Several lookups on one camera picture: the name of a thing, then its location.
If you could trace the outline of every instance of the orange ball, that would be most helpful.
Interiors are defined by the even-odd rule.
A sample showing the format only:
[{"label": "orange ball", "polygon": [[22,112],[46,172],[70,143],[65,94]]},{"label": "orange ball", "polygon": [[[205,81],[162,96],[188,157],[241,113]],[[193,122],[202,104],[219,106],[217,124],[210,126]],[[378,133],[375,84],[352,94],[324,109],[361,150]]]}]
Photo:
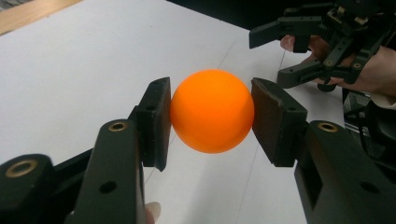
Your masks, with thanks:
[{"label": "orange ball", "polygon": [[254,119],[254,105],[245,84],[219,69],[197,72],[177,87],[170,117],[180,139],[189,147],[220,153],[239,145]]}]

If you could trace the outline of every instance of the white table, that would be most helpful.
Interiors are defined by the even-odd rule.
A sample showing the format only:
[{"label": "white table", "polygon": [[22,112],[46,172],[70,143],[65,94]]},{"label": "white table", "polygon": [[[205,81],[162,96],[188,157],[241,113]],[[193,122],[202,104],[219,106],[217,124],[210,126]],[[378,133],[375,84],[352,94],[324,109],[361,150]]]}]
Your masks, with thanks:
[{"label": "white table", "polygon": [[[0,162],[29,153],[54,164],[92,148],[99,128],[125,119],[150,81],[172,92],[206,68],[276,80],[306,55],[278,41],[248,48],[248,31],[163,0],[84,0],[0,36]],[[308,120],[343,125],[341,91],[307,83],[288,92]],[[206,155],[171,133],[162,173],[145,168],[147,203],[160,224],[305,223],[294,169],[275,168],[250,132],[235,149]]]}]

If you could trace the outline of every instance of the wooden floor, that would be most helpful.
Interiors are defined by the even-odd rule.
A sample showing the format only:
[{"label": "wooden floor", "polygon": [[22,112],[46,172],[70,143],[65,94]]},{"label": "wooden floor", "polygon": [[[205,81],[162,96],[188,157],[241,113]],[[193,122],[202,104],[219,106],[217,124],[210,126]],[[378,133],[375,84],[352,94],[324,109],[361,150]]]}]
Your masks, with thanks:
[{"label": "wooden floor", "polygon": [[34,0],[0,12],[0,35],[40,20],[81,0]]}]

